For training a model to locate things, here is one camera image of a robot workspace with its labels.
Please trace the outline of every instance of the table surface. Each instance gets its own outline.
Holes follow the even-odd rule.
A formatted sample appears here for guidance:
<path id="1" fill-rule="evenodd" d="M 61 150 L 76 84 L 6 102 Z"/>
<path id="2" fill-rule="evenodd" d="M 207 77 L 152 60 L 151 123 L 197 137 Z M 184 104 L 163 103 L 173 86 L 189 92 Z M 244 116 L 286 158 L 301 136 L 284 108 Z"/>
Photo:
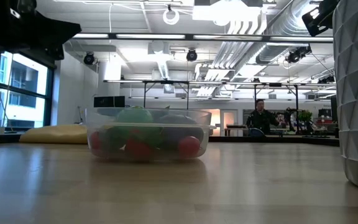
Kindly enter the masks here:
<path id="1" fill-rule="evenodd" d="M 0 144 L 0 223 L 358 223 L 339 148 L 211 143 L 126 163 L 84 145 Z"/>

